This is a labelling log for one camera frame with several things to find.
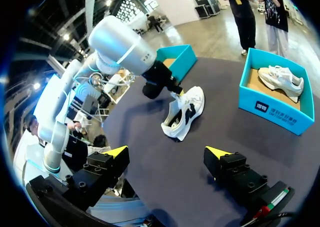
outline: shoe sole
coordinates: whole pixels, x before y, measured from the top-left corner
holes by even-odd
[[[280,87],[276,87],[274,86],[273,84],[270,84],[269,82],[267,82],[266,80],[264,80],[263,78],[260,78],[260,80],[270,89],[270,90],[277,90],[277,89],[280,89],[280,90],[283,90],[286,94],[286,96],[288,96],[290,98],[290,100],[292,100],[293,102],[295,103],[298,103],[298,97],[295,96],[296,94],[290,90],[287,90],[287,89],[282,89]]]
[[[175,138],[177,138],[179,141],[183,141],[185,139],[185,137],[189,133],[192,122],[203,113],[205,108],[205,102],[206,102],[206,97],[203,96],[203,103],[201,104],[201,107],[198,110],[198,112],[195,113],[195,115],[189,120],[189,122],[185,125],[183,130],[176,135]]]

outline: sneaker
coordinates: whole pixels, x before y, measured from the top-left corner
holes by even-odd
[[[298,97],[304,91],[304,78],[296,77],[289,68],[269,65],[269,68],[260,68],[258,76],[269,89],[283,90],[295,103],[298,102]]]
[[[205,107],[205,94],[202,88],[194,86],[182,96],[171,94],[175,101],[169,104],[169,114],[161,124],[165,135],[183,141],[191,123],[202,114]]]

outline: dark round table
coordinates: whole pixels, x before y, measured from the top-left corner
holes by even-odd
[[[313,97],[314,125],[297,136],[238,108],[243,68],[240,62],[198,58],[181,86],[202,87],[205,107],[183,142],[161,129],[174,99],[166,89],[156,99],[145,97],[142,77],[104,122],[111,148],[129,147],[126,178],[167,227],[238,227],[246,213],[213,181],[203,164],[205,146],[240,152],[253,170],[268,176],[269,186],[283,181],[293,187],[295,195],[283,211],[297,211],[313,185],[320,162],[319,98]]]

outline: box logo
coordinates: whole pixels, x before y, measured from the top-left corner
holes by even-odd
[[[255,103],[255,107],[254,107],[256,110],[258,111],[261,111],[263,113],[266,113],[268,108],[269,108],[269,105],[265,104],[265,103],[262,103],[260,101],[257,101]]]

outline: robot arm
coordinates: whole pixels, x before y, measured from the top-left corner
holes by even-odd
[[[74,80],[87,79],[92,73],[113,75],[124,67],[136,76],[143,76],[147,84],[143,93],[150,99],[159,95],[164,87],[179,94],[182,88],[176,85],[172,72],[156,60],[153,50],[140,35],[109,15],[92,30],[88,43],[96,52],[91,54],[83,65],[73,60],[61,77],[59,92],[53,96],[52,107],[46,109],[46,117],[38,119],[38,136],[48,142],[44,150],[44,165],[51,172],[58,172],[64,149],[69,139],[69,130],[56,121]]]
[[[44,149],[44,166],[51,172],[59,172],[60,162],[64,149],[69,140],[69,129],[64,123],[56,121],[56,116],[61,111],[68,93],[70,92],[74,76],[80,70],[82,64],[74,59],[61,77],[58,91],[52,96],[50,108],[44,110],[45,115],[38,118],[38,136],[48,142]]]

